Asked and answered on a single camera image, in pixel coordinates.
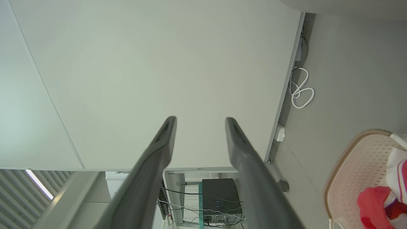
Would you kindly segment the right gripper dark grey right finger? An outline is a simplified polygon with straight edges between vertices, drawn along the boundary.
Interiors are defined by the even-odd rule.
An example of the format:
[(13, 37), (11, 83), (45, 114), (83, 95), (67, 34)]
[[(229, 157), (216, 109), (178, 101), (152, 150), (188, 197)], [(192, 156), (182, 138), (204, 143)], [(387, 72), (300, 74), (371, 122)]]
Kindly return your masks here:
[(250, 229), (303, 229), (270, 171), (236, 119), (225, 119), (226, 141), (232, 166), (238, 171)]

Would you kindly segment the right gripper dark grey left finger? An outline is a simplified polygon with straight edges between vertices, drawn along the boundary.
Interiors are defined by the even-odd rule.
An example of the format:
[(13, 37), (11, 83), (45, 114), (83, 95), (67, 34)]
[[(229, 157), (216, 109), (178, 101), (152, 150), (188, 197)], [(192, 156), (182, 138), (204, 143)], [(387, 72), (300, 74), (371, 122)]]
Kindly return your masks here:
[(172, 158), (176, 130), (177, 117), (169, 116), (96, 223), (96, 229), (152, 228), (162, 175)]

